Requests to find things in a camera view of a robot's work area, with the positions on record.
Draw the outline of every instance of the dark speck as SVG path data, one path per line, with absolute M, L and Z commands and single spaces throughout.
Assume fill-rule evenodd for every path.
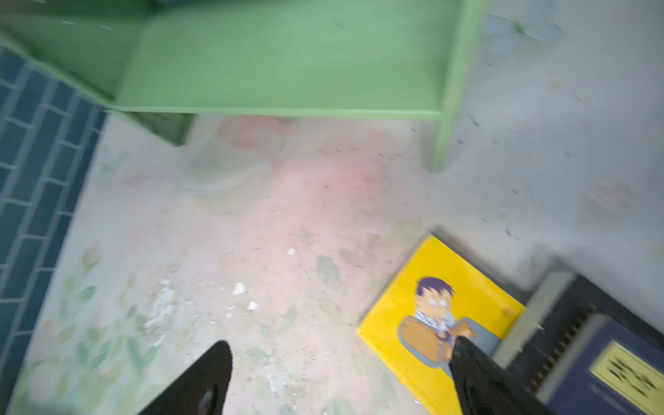
M 473 118 L 472 115 L 468 114 L 468 118 L 470 118 L 470 120 L 473 122 L 473 125 L 474 125 L 475 127 L 479 127 L 479 125 L 480 125 L 479 122 L 477 122 L 477 121 L 475 120 L 475 118 Z

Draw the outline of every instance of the black pointed object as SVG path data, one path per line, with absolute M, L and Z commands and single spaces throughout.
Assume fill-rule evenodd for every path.
M 221 414 L 232 369 L 230 346 L 218 341 L 140 414 Z
M 463 415 L 553 415 L 465 337 L 456 340 L 451 369 Z

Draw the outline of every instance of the painted surface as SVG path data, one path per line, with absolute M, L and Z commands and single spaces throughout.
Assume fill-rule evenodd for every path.
M 195 142 L 112 120 L 13 413 L 135 413 L 217 339 L 234 351 L 229 414 L 423 411 L 354 329 L 437 226 L 525 290 L 562 254 L 664 329 L 663 8 L 565 2 L 560 42 L 481 50 L 440 175 L 422 168 L 432 124 L 294 121 L 298 151 L 220 214 L 177 188 Z

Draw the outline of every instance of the purple hair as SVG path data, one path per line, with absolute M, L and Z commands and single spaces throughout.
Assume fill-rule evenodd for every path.
M 417 295 L 422 295 L 424 290 L 436 290 L 440 293 L 443 290 L 454 294 L 454 290 L 445 281 L 436 277 L 424 277 L 417 283 Z

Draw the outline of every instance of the white shirt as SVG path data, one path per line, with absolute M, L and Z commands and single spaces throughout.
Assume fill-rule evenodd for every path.
M 440 322 L 436 321 L 433 317 L 429 317 L 428 315 L 424 315 L 419 309 L 415 310 L 415 318 L 420 320 L 422 323 L 426 325 L 430 325 L 434 329 L 438 331 L 447 331 L 450 327 L 454 327 L 456 324 L 456 320 L 454 319 L 454 316 L 452 313 L 448 310 L 448 312 L 445 314 L 445 317 L 443 317 Z

